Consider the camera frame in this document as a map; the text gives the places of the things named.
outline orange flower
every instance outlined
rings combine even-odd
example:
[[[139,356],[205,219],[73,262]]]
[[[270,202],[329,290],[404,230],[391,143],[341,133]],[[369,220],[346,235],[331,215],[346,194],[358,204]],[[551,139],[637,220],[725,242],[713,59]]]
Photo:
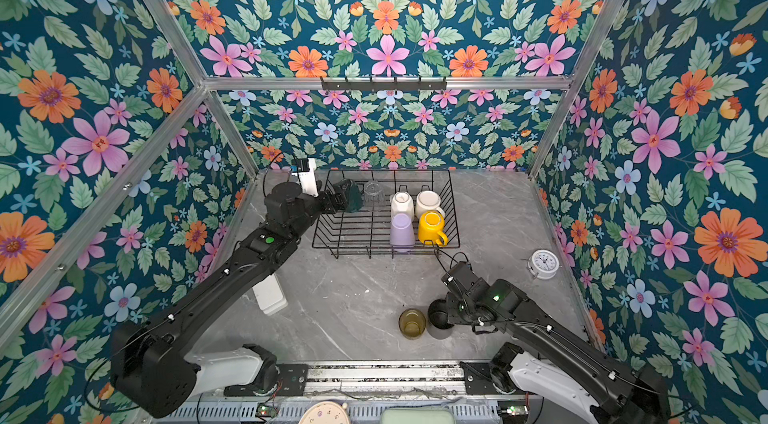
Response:
[[[64,118],[74,116],[73,109],[80,109],[80,99],[75,97],[80,91],[67,82],[65,76],[41,70],[35,71],[34,77],[31,81],[24,78],[18,84],[18,88],[24,91],[18,95],[18,100],[22,106],[32,108],[29,112],[32,116],[60,124]]]
[[[511,146],[504,150],[504,160],[515,161],[523,157],[525,149],[523,146]]]
[[[730,97],[720,105],[720,115],[725,119],[736,119],[741,114],[741,103],[736,96]]]
[[[728,50],[730,50],[731,55],[742,55],[744,52],[752,49],[752,46],[755,44],[757,44],[755,36],[751,34],[739,34],[730,42]]]
[[[605,333],[603,330],[605,330],[605,324],[603,324],[603,320],[598,317],[598,313],[594,311],[594,309],[589,310],[589,316],[592,318],[592,322],[594,323],[594,328],[598,332],[598,337],[600,338],[600,342],[605,344]]]
[[[203,244],[205,244],[205,238],[208,237],[206,225],[203,224],[202,220],[193,222],[184,237],[187,239],[187,242],[184,243],[184,246],[186,246],[190,252],[197,252],[203,248]]]
[[[424,9],[422,9],[422,5],[418,2],[411,1],[411,3],[408,4],[408,14],[411,16],[419,16],[422,12],[424,12]]]
[[[754,239],[763,235],[763,227],[754,218],[740,220],[736,209],[723,208],[719,217],[711,210],[701,218],[704,227],[696,228],[699,256],[706,264],[715,262],[715,272],[725,277],[734,276],[734,267],[742,277],[757,274],[753,259],[768,260],[768,244]]]
[[[244,196],[245,196],[245,188],[240,188],[240,190],[237,191],[237,194],[235,194],[235,209],[240,207],[240,204],[243,202]]]
[[[571,226],[571,237],[574,238],[574,244],[579,247],[585,245],[587,243],[588,235],[589,231],[587,230],[587,227],[584,226],[584,223],[579,219],[576,219],[576,221]]]
[[[488,54],[484,50],[478,51],[478,46],[469,45],[467,49],[456,51],[456,58],[451,59],[448,65],[453,72],[451,75],[455,78],[479,78],[482,72],[488,68],[488,61],[485,58]]]
[[[88,424],[112,424],[112,418],[104,417],[104,415],[99,414],[94,418],[94,420],[90,421]]]
[[[300,45],[298,51],[291,51],[288,57],[291,58],[288,67],[298,78],[324,78],[328,75],[328,62],[316,49],[310,51],[307,46]]]
[[[224,34],[226,21],[216,6],[210,6],[207,1],[195,1],[192,2],[190,14],[192,19],[197,19],[197,27],[205,29],[208,34]]]
[[[274,160],[275,162],[281,162],[283,160],[283,155],[280,153],[279,149],[275,149],[273,146],[264,146],[261,149],[261,155],[264,156],[264,159],[266,160]]]
[[[592,81],[592,90],[589,92],[589,107],[592,111],[603,113],[614,101],[614,92],[619,84],[615,81],[616,73],[613,69],[603,69],[600,75]]]
[[[394,162],[402,157],[402,151],[397,146],[388,146],[384,150],[384,157]]]
[[[147,81],[147,90],[151,92],[152,102],[164,112],[170,114],[179,105],[183,97],[176,76],[170,75],[166,68],[152,69]]]
[[[581,3],[564,0],[560,6],[555,6],[552,9],[552,16],[547,19],[549,31],[553,34],[565,34],[570,28],[576,26],[576,19],[580,17]]]
[[[384,34],[392,34],[392,31],[400,26],[397,19],[400,17],[400,11],[395,10],[395,5],[390,1],[381,1],[379,8],[373,12],[374,24],[379,31]]]
[[[362,3],[360,1],[354,2],[350,6],[350,14],[353,16],[362,16]]]
[[[20,212],[0,214],[0,272],[7,283],[24,279],[27,267],[35,268],[45,256],[43,249],[54,245],[52,232],[43,232],[48,223],[37,216],[24,222]]]
[[[670,99],[670,107],[679,116],[684,116],[686,112],[689,116],[699,112],[699,106],[705,105],[712,97],[709,90],[714,84],[711,77],[705,78],[706,71],[697,69],[696,74],[691,71],[683,74],[681,82],[676,82],[672,86],[674,97]]]
[[[112,397],[113,393],[114,393],[114,388],[109,382],[107,382],[106,384],[104,384],[104,387],[101,388],[101,391],[99,391],[98,398],[103,401],[105,399],[109,399],[110,397]]]

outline white mug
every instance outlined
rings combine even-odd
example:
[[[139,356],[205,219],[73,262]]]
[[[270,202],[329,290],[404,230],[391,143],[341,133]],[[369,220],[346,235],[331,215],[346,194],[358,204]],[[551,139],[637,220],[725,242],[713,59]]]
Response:
[[[440,195],[432,190],[423,190],[416,196],[416,217],[420,219],[428,210],[436,210],[443,217],[446,216],[446,212],[440,208]]]
[[[392,203],[392,217],[403,213],[413,220],[413,198],[407,192],[398,192],[389,199]]]

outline floral wallpaper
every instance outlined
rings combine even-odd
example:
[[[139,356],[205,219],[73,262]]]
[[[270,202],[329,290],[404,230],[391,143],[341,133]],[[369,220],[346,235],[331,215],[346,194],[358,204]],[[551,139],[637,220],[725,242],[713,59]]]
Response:
[[[314,157],[363,170],[524,170],[560,97],[544,89],[222,94],[258,164]]]
[[[0,0],[0,301],[190,84],[139,0]]]
[[[768,420],[767,9],[627,0],[538,176],[600,338],[677,422]]]
[[[201,105],[6,349],[0,422],[125,420],[125,412],[108,411],[130,405],[109,384],[110,333],[177,302],[209,275],[246,181]],[[22,218],[16,211],[0,219]]]
[[[232,77],[560,75],[602,2],[168,0],[209,74]]]

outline white clock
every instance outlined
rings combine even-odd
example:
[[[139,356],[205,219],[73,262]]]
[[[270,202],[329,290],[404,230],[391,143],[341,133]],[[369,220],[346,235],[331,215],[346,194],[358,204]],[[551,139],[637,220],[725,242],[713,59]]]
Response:
[[[560,260],[549,250],[539,249],[528,259],[528,270],[538,279],[551,279],[558,272]]]

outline wire rack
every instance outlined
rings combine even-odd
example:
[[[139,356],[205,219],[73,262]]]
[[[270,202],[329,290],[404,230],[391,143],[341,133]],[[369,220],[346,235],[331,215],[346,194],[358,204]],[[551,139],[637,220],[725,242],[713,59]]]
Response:
[[[414,247],[406,253],[394,251],[389,244],[389,228],[392,222],[392,207],[389,198],[395,192],[407,192],[416,202],[416,196],[423,190],[433,190],[440,196],[440,208],[446,212],[446,226],[443,232],[448,236],[448,245],[443,249],[456,249],[461,245],[456,218],[456,200],[453,197],[450,170],[331,170],[326,178],[326,188],[342,179],[355,181],[361,194],[363,186],[375,180],[383,187],[383,199],[379,202],[364,202],[363,208],[355,213],[337,212],[324,214],[315,227],[312,247],[328,249],[335,258],[345,254],[434,254],[433,246],[416,240]],[[414,230],[418,222],[414,221]]]

